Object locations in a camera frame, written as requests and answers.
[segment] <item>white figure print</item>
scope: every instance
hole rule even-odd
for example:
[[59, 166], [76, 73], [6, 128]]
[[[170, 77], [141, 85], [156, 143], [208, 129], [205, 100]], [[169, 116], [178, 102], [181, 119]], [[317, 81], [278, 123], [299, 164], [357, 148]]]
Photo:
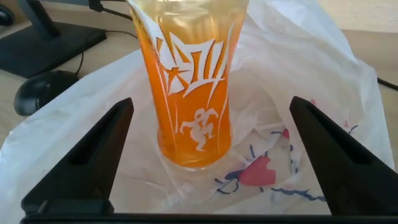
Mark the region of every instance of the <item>white figure print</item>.
[[200, 108], [195, 112], [195, 120], [191, 122], [184, 121], [181, 125], [180, 132], [184, 132], [185, 127], [191, 128], [191, 138], [198, 143], [197, 151], [203, 151], [202, 147], [206, 144], [206, 134], [208, 134], [209, 139], [214, 137], [213, 123], [207, 124], [210, 115], [215, 115], [218, 118], [218, 113], [212, 108], [208, 111]]

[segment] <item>monitor stand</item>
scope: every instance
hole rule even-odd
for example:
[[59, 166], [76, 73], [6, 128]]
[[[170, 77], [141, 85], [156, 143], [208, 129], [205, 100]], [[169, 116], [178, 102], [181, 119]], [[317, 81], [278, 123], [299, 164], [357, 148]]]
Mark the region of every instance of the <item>monitor stand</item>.
[[102, 29], [54, 24], [60, 36], [52, 40], [41, 38], [32, 26], [0, 39], [0, 69], [30, 78], [55, 69], [106, 39]]
[[0, 70], [30, 78], [106, 39], [103, 29], [53, 22], [39, 0], [19, 0], [19, 7], [32, 25], [0, 39]]

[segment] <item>light wood surface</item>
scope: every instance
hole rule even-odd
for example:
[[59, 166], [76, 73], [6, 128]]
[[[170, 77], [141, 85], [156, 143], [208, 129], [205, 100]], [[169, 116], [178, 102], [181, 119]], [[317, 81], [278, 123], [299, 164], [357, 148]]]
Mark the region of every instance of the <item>light wood surface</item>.
[[[398, 32], [398, 0], [318, 0], [318, 2], [340, 29]], [[116, 11], [129, 13], [129, 7], [125, 2], [103, 1], [102, 4]], [[47, 9], [90, 11], [88, 7], [70, 4], [43, 2], [43, 5]]]
[[[134, 32], [131, 21], [109, 14], [56, 10], [50, 11], [49, 14], [55, 21]], [[29, 23], [19, 24], [0, 34], [0, 38], [28, 25]], [[346, 30], [344, 33], [357, 57], [373, 66], [381, 78], [398, 84], [398, 63], [396, 62], [398, 34], [352, 30]], [[138, 41], [131, 36], [109, 33], [107, 40], [85, 53], [80, 75], [91, 73], [138, 48]], [[78, 68], [79, 62], [80, 55], [65, 63], [59, 69], [74, 72]], [[3, 142], [9, 131], [24, 119], [15, 114], [13, 107], [14, 95], [23, 81], [23, 78], [0, 71], [0, 142]], [[381, 93], [394, 150], [394, 160], [398, 161], [398, 92], [381, 86]]]

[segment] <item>glass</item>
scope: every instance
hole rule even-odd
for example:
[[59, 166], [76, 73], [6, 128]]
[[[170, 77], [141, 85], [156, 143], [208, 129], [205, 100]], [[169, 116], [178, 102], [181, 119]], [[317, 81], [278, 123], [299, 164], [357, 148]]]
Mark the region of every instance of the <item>glass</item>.
[[231, 147], [228, 73], [248, 0], [128, 0], [163, 155], [205, 167]]

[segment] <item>black monitor base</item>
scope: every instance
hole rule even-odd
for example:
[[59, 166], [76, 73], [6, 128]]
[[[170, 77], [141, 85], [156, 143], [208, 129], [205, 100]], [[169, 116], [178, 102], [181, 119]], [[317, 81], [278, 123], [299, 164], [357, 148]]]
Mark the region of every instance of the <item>black monitor base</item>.
[[0, 70], [30, 78], [55, 69], [106, 39], [105, 30], [55, 22], [60, 36], [40, 38], [32, 26], [0, 39]]

